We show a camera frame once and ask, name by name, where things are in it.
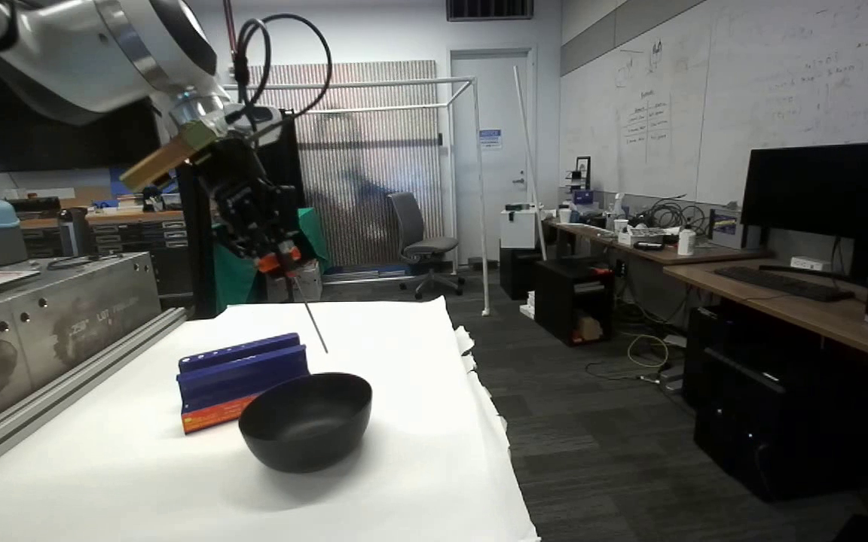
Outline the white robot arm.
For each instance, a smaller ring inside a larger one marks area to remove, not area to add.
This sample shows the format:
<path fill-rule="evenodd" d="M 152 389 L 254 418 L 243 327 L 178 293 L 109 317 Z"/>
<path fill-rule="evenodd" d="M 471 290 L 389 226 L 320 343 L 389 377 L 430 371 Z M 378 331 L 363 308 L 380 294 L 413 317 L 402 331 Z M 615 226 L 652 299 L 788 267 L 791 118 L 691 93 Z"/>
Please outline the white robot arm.
<path fill-rule="evenodd" d="M 217 55 L 185 0 L 0 0 L 0 80 L 32 110 L 93 122 L 148 100 L 175 134 L 124 170 L 132 190 L 186 170 L 211 198 L 211 231 L 261 274 L 304 258 L 298 212 L 256 155 L 251 102 L 217 76 Z"/>

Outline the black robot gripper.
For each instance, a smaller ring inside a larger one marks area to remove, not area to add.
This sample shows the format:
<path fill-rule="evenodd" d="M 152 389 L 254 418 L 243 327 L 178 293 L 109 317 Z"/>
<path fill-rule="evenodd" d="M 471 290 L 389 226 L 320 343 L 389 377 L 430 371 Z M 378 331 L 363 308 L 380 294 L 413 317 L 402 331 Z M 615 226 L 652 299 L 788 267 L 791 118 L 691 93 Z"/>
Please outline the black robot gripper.
<path fill-rule="evenodd" d="M 296 264 L 304 258 L 290 187 L 266 174 L 246 137 L 229 134 L 196 152 L 189 187 L 196 235 L 217 237 L 254 264 Z"/>

